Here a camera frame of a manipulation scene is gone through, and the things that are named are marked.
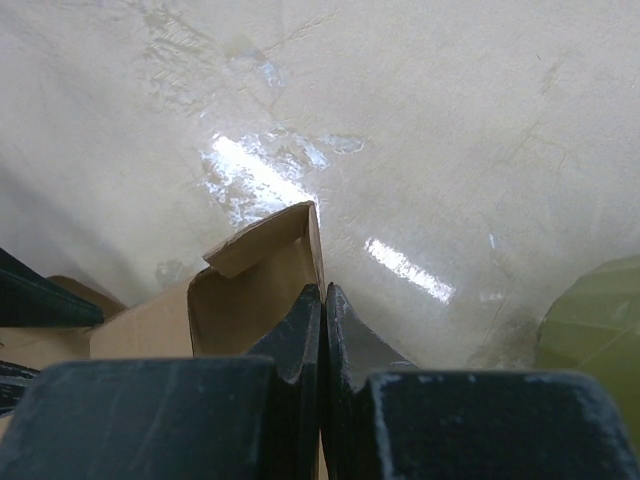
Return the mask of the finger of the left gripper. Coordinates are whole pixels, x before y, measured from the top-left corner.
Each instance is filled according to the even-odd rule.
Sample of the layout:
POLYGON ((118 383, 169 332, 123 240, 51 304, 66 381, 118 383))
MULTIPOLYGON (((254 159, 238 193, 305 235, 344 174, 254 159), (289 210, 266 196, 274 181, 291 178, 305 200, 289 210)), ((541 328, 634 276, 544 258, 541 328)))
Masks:
POLYGON ((104 320, 98 306, 1 250, 2 328, 81 328, 101 325, 104 320))
POLYGON ((8 415, 17 406, 24 392, 40 371, 19 364, 0 361, 0 408, 8 415))

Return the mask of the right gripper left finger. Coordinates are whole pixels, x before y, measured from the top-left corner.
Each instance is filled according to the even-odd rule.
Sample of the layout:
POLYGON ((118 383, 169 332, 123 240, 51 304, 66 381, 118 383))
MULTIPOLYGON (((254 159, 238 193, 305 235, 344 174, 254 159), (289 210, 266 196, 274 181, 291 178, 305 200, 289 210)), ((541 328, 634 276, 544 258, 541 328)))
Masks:
POLYGON ((64 362, 1 441, 5 479, 314 479, 321 298, 230 357, 64 362))

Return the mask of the brown cardboard box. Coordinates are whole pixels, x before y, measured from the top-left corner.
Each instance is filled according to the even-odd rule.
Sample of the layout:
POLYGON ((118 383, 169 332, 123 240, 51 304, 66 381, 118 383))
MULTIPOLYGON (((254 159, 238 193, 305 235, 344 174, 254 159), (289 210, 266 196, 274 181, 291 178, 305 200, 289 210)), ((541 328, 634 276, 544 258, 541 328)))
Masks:
POLYGON ((74 361, 237 356, 271 331, 309 284, 319 288, 322 313, 322 256, 312 202, 244 228, 204 260, 201 272, 133 308, 73 279, 44 277, 98 306, 104 323, 1 327, 1 360, 42 373, 74 361))

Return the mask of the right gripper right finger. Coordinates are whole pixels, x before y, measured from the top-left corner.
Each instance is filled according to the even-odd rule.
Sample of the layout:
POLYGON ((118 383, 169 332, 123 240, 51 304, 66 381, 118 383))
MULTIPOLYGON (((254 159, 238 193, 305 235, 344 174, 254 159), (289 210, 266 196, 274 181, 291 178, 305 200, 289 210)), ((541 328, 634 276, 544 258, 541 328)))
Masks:
POLYGON ((611 397, 568 371, 422 370, 326 295, 333 479, 635 479, 611 397))

